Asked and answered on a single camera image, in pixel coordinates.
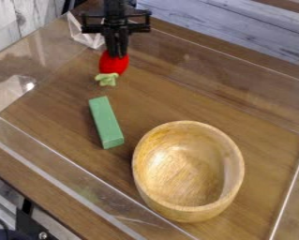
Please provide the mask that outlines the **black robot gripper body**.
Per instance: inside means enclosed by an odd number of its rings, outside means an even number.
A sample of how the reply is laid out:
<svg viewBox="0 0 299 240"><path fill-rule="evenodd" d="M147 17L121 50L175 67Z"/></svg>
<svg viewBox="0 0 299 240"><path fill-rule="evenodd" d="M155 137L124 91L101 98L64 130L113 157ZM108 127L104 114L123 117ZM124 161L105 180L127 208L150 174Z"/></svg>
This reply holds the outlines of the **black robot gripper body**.
<svg viewBox="0 0 299 240"><path fill-rule="evenodd" d="M95 12L81 12L81 32L104 33L127 28L130 33L150 31L150 15L146 9L136 9L127 0L103 0L103 7Z"/></svg>

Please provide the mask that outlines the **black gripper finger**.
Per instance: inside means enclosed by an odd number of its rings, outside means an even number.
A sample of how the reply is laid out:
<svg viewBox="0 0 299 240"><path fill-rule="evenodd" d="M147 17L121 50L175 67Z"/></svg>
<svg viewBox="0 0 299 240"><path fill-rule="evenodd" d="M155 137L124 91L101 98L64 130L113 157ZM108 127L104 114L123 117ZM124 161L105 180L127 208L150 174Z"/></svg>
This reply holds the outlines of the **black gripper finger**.
<svg viewBox="0 0 299 240"><path fill-rule="evenodd" d="M128 53L130 32L127 29L117 31L117 55L123 58Z"/></svg>
<svg viewBox="0 0 299 240"><path fill-rule="evenodd" d="M109 29L104 31L104 39L107 44L107 50L109 52L109 57L113 58L117 54L117 51L116 51L115 35Z"/></svg>

